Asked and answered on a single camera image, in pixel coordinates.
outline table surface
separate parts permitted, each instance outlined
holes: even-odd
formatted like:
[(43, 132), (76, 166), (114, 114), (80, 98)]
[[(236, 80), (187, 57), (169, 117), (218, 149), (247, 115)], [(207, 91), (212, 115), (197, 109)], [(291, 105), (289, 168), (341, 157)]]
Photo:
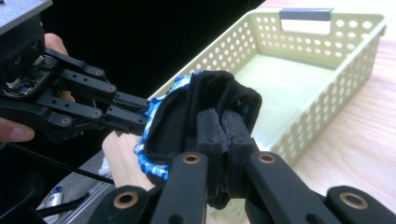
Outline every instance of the table surface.
[(320, 194), (347, 185), (369, 193), (396, 213), (396, 9), (386, 0), (267, 0), (260, 6), (283, 7), (332, 7), (390, 17), (372, 76), (293, 170)]

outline wire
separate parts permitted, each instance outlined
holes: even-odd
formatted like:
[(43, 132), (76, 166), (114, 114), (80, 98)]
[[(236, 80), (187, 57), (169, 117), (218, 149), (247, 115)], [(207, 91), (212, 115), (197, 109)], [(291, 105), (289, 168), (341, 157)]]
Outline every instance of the wire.
[(31, 157), (33, 159), (38, 160), (38, 161), (43, 161), (43, 162), (45, 162), (45, 163), (47, 163), (49, 165), (61, 168), (61, 169), (66, 170), (68, 172), (74, 172), (74, 173), (79, 174), (79, 175), (85, 175), (85, 176), (90, 177), (92, 179), (99, 180), (99, 181), (105, 182), (107, 184), (114, 185), (114, 181), (112, 179), (106, 178), (104, 176), (96, 175), (96, 174), (93, 174), (93, 173), (78, 169), (78, 168), (73, 167), (71, 165), (65, 164), (65, 163), (63, 163), (61, 161), (56, 161), (56, 160), (54, 160), (52, 158), (43, 156), (43, 155), (41, 155), (41, 154), (39, 154), (37, 152), (34, 152), (34, 151), (30, 150), (29, 148), (22, 147), (22, 146), (19, 146), (17, 144), (7, 143), (7, 145), (10, 146), (11, 148), (15, 149), (17, 152), (20, 152), (21, 154), (27, 155), (27, 156), (29, 156), (29, 157)]

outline plastic basket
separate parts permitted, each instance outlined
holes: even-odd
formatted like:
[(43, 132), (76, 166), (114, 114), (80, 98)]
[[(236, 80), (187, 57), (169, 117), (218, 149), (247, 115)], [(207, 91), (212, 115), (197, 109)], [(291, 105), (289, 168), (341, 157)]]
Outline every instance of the plastic basket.
[[(286, 21), (319, 22), (308, 26), (314, 30), (327, 22), (329, 31), (286, 31)], [(263, 103), (252, 136), (261, 150), (271, 150), (293, 165), (371, 75), (386, 23), (383, 15), (327, 8), (255, 9), (176, 76), (204, 69), (226, 70), (258, 91)], [(152, 97), (164, 95), (176, 76)], [(237, 203), (231, 207), (239, 212), (224, 217), (241, 223), (244, 207), (243, 202)]]

